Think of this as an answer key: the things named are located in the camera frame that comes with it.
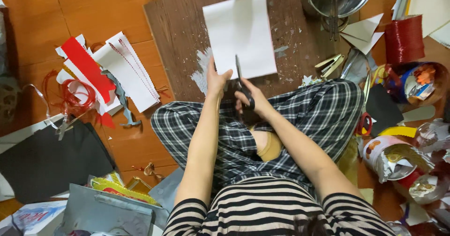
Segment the pinking shears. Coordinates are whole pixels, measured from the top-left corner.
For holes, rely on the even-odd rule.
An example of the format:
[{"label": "pinking shears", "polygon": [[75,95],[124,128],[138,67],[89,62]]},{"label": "pinking shears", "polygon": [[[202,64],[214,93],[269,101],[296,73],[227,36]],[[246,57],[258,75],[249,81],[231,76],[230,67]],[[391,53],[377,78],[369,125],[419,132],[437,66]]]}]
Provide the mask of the pinking shears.
[{"label": "pinking shears", "polygon": [[236,54],[236,69],[238,70],[238,91],[242,92],[245,97],[250,102],[250,105],[247,106],[244,103],[242,104],[243,109],[254,110],[255,109],[255,100],[251,96],[250,90],[244,85],[241,80],[241,65],[239,64],[239,58]]}]

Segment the tiled floor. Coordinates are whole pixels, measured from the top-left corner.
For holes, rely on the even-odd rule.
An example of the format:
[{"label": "tiled floor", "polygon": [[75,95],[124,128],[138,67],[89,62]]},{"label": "tiled floor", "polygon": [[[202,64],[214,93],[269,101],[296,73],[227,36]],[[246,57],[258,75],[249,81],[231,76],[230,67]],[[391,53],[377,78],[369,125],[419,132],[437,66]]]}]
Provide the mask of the tiled floor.
[{"label": "tiled floor", "polygon": [[[21,84],[37,84],[40,86],[43,77],[51,70],[60,70],[63,59],[56,47],[63,44],[70,36],[83,34],[87,46],[102,42],[117,32],[123,31],[149,72],[155,87],[168,85],[159,54],[152,40],[142,5],[150,0],[3,0],[9,7],[6,11],[8,49],[11,68]],[[382,12],[379,31],[384,30],[390,21],[390,12],[395,0],[369,0],[361,9],[360,19],[378,15]],[[442,64],[450,66],[448,50],[426,38],[427,54],[438,58]],[[373,55],[378,64],[385,63],[384,38],[375,45]],[[56,84],[50,89],[56,90]],[[173,98],[162,97],[162,104]],[[131,166],[145,167],[154,162],[157,172],[170,174],[177,168],[174,160],[158,141],[149,123],[154,111],[150,109],[139,114],[132,101],[130,109],[143,124],[139,127],[124,128],[125,117],[120,113],[113,117],[115,129],[96,126],[96,130],[106,147],[115,158],[125,181],[139,176],[154,185],[156,180],[145,177],[142,172],[133,170]],[[45,105],[35,92],[24,91],[16,119],[13,124],[0,129],[0,136],[29,126],[45,119]],[[385,220],[396,220],[401,215],[398,194],[389,184],[377,183],[372,173],[360,165],[360,187],[375,187],[374,206]],[[13,200],[0,203],[0,219],[16,210],[19,205]]]}]

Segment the plaid pants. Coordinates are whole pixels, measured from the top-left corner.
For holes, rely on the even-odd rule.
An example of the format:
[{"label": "plaid pants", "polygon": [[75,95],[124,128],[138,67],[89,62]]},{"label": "plaid pants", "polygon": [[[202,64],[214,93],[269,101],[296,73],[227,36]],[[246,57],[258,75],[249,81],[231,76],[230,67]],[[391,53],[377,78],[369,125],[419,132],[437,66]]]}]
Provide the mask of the plaid pants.
[{"label": "plaid pants", "polygon": [[[302,87],[268,101],[336,162],[358,122],[363,96],[356,84],[334,79]],[[314,196],[311,182],[286,148],[283,147],[280,156],[269,162],[263,162],[256,155],[256,142],[247,127],[236,118],[234,105],[231,100],[221,103],[211,194],[248,177],[274,176],[297,181]],[[160,107],[151,119],[159,140],[182,169],[186,167],[189,143],[202,106],[203,103],[174,101]],[[256,124],[255,130],[274,131],[267,122]]]}]

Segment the brown wooden board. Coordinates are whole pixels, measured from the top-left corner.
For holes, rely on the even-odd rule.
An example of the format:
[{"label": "brown wooden board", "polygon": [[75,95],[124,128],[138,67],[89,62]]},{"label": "brown wooden board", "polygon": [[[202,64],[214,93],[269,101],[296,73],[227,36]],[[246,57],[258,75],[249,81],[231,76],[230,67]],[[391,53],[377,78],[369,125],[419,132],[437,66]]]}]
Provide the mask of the brown wooden board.
[{"label": "brown wooden board", "polygon": [[[156,0],[144,11],[176,100],[204,101],[204,94],[190,78],[201,71],[197,51],[210,46],[202,7],[226,0]],[[274,49],[283,46],[285,56],[276,55],[278,73],[252,79],[267,96],[292,91],[303,75],[317,75],[314,65],[333,56],[336,44],[320,24],[305,18],[301,0],[267,0]]]}]

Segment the striped shirt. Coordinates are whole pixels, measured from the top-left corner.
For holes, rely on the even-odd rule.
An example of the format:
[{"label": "striped shirt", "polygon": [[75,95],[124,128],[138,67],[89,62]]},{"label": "striped shirt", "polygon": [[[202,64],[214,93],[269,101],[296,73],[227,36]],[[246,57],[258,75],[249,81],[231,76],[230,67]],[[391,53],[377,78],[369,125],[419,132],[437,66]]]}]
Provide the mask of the striped shirt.
[{"label": "striped shirt", "polygon": [[286,235],[294,229],[294,218],[302,221],[311,216],[323,222],[329,235],[395,235],[357,196],[334,193],[320,205],[298,183],[267,176],[223,188],[209,209],[199,199],[181,201],[163,235]]}]

